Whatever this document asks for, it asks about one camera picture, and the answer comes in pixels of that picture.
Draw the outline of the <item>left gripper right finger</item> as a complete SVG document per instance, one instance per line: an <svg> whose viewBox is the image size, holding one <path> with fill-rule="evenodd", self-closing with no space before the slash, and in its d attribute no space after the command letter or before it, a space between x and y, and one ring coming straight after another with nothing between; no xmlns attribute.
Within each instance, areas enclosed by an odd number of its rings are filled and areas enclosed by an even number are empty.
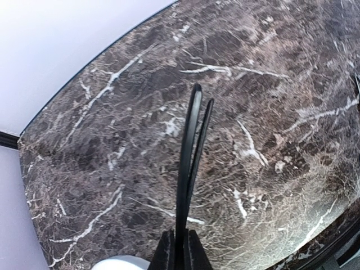
<svg viewBox="0 0 360 270"><path fill-rule="evenodd" d="M184 269L213 270L195 230L186 229L184 236Z"/></svg>

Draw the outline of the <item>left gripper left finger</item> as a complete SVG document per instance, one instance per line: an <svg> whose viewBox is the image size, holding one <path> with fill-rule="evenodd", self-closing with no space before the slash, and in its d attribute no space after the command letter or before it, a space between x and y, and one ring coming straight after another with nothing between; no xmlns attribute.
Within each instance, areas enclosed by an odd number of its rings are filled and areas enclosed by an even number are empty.
<svg viewBox="0 0 360 270"><path fill-rule="evenodd" d="M174 230L164 231L161 235L154 256L150 262L150 270L175 269L175 237Z"/></svg>

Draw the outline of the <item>black zippered tool case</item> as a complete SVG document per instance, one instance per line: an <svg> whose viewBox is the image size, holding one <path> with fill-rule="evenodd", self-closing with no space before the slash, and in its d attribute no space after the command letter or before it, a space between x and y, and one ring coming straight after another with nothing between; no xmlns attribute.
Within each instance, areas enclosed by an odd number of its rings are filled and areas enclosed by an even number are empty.
<svg viewBox="0 0 360 270"><path fill-rule="evenodd" d="M359 224L298 269L359 269Z"/></svg>

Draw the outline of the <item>silver thinning scissors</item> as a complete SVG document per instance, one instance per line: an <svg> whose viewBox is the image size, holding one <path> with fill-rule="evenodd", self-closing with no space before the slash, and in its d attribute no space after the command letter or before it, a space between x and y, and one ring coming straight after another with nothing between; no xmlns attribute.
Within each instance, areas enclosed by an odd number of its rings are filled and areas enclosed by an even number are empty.
<svg viewBox="0 0 360 270"><path fill-rule="evenodd" d="M354 81L357 90L357 96L360 97L360 81L359 81L359 75L357 73L354 73Z"/></svg>

